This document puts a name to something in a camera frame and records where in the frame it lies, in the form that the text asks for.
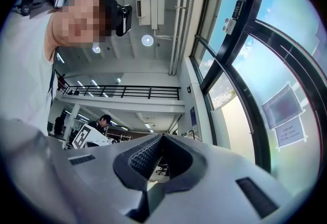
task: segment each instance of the window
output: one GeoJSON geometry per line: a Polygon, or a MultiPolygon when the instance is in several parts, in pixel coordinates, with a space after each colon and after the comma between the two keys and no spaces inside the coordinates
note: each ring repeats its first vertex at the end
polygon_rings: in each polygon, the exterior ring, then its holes
{"type": "Polygon", "coordinates": [[[253,141],[243,106],[223,73],[209,91],[214,106],[213,121],[217,144],[255,163],[253,141]]]}
{"type": "Polygon", "coordinates": [[[198,42],[195,49],[194,58],[198,63],[201,75],[204,78],[211,65],[214,63],[214,58],[200,42],[198,42]]]}
{"type": "Polygon", "coordinates": [[[257,19],[294,39],[327,74],[327,34],[308,0],[262,0],[257,19]]]}
{"type": "Polygon", "coordinates": [[[265,122],[271,174],[293,194],[311,186],[319,170],[320,138],[300,84],[269,48],[251,36],[232,66],[247,84],[265,122]]]}
{"type": "Polygon", "coordinates": [[[200,36],[218,52],[227,33],[223,31],[226,18],[231,18],[237,0],[208,0],[200,36]]]}

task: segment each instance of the wall sign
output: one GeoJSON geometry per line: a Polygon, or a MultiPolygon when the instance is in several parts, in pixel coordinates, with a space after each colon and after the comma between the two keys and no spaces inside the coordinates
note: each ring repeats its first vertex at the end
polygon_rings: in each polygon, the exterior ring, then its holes
{"type": "Polygon", "coordinates": [[[196,117],[195,117],[194,107],[191,108],[190,112],[191,112],[192,130],[194,131],[194,133],[198,133],[198,125],[196,123],[196,117]]]}
{"type": "Polygon", "coordinates": [[[275,130],[279,148],[305,139],[299,116],[275,128],[275,130]]]}
{"type": "Polygon", "coordinates": [[[236,1],[236,5],[234,8],[233,15],[231,16],[233,19],[238,19],[243,7],[243,1],[236,1]]]}

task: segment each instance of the black window frame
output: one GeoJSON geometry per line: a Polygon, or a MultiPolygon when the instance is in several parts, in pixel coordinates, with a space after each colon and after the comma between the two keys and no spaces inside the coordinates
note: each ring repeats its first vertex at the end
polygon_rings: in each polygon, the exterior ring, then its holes
{"type": "Polygon", "coordinates": [[[264,120],[251,91],[243,81],[242,77],[234,67],[232,67],[232,63],[240,52],[247,37],[252,36],[267,46],[267,48],[269,48],[285,63],[305,92],[305,95],[314,111],[321,139],[321,170],[327,160],[327,155],[323,153],[323,150],[327,147],[327,140],[324,138],[324,136],[327,136],[327,124],[325,123],[327,121],[326,76],[314,60],[313,56],[308,54],[301,45],[275,27],[256,19],[262,0],[240,1],[243,1],[244,4],[234,30],[231,35],[226,35],[220,49],[217,49],[218,53],[216,54],[208,41],[200,35],[208,3],[208,0],[203,0],[200,22],[197,33],[195,34],[193,48],[190,55],[191,63],[194,67],[204,96],[212,130],[213,144],[217,145],[217,136],[212,117],[212,110],[214,110],[214,108],[208,92],[217,82],[222,73],[225,73],[238,94],[249,122],[253,140],[255,163],[267,172],[271,172],[270,148],[264,120]],[[197,48],[198,43],[201,43],[214,57],[214,62],[204,78],[202,77],[199,66],[194,58],[195,49],[197,48]]]}

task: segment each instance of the black hair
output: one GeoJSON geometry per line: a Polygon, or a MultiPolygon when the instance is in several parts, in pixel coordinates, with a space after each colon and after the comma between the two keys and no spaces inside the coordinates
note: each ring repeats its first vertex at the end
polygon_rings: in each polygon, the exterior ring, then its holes
{"type": "Polygon", "coordinates": [[[106,120],[107,123],[109,124],[110,121],[111,121],[111,116],[109,116],[109,115],[106,114],[106,115],[103,115],[103,116],[100,118],[100,120],[102,120],[102,119],[106,120]]]}

